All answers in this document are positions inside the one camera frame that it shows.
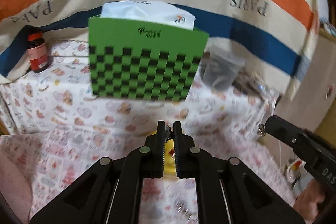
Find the hand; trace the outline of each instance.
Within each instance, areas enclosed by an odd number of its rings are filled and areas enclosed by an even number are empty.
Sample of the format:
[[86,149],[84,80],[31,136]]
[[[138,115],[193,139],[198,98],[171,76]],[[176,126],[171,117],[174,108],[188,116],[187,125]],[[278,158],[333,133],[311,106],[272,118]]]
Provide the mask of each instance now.
[[297,198],[293,209],[304,218],[306,224],[312,224],[319,214],[318,204],[322,203],[325,197],[321,184],[313,179]]

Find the green checkered box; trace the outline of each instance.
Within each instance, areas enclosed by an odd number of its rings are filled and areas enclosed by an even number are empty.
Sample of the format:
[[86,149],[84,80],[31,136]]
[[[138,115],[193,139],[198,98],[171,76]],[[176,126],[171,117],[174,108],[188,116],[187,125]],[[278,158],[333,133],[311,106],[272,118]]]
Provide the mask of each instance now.
[[127,19],[89,18],[93,94],[184,100],[209,35]]

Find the patterned tablecloth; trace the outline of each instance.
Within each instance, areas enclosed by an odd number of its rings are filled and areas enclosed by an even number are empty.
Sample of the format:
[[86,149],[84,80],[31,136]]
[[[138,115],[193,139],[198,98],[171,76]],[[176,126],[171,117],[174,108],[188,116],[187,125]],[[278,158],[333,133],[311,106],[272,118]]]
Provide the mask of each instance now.
[[[84,43],[67,42],[73,55]],[[213,156],[240,158],[289,204],[292,190],[269,151],[255,142],[257,125],[272,115],[275,97],[245,95],[231,87],[216,93],[197,74],[185,102],[146,102],[96,98],[91,94],[86,57],[54,57],[45,71],[29,72],[15,83],[1,85],[13,136],[0,138],[0,150],[15,163],[33,190],[33,216],[103,156],[118,159],[144,144],[158,120],[181,121],[184,133]],[[187,223],[176,210],[183,202],[196,222],[194,180],[145,180],[141,223]]]
[[2,98],[1,93],[0,93],[0,119],[2,126],[4,126],[3,130],[4,134],[11,134],[11,135],[18,134],[16,125],[13,122],[11,114],[8,110],[5,100]]

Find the red bottle cap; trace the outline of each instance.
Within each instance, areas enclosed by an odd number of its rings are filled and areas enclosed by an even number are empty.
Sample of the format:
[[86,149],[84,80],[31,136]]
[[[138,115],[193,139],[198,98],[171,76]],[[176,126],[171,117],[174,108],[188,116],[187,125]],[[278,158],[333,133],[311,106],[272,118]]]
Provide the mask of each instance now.
[[41,37],[42,37],[42,32],[36,32],[36,33],[28,35],[28,41],[33,41]]

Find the pink cloth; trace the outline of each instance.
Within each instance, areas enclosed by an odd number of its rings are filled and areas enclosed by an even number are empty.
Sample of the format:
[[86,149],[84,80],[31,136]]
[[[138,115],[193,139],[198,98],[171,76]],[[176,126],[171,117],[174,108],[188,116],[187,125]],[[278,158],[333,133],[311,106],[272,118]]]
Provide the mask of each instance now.
[[28,223],[32,190],[18,168],[0,152],[0,192],[23,224]]

